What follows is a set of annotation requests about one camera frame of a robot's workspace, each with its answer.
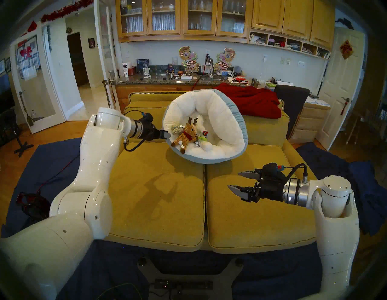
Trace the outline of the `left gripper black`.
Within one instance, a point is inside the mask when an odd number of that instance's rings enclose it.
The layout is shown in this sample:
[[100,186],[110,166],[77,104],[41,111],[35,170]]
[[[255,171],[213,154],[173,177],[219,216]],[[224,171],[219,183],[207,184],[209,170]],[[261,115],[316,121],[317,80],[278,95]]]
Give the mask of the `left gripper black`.
[[142,118],[137,121],[137,137],[145,141],[156,139],[169,139],[169,132],[158,130],[153,124],[153,116],[150,113],[141,113]]

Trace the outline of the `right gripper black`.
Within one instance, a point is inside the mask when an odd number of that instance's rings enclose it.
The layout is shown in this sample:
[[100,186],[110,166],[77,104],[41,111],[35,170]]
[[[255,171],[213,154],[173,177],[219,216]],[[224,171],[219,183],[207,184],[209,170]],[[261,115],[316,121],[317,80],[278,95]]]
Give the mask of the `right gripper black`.
[[284,165],[268,163],[261,169],[255,168],[253,171],[239,172],[238,175],[258,181],[257,187],[241,187],[238,185],[228,185],[229,190],[242,201],[257,202],[260,199],[283,202],[283,189],[286,184],[286,175],[282,172]]

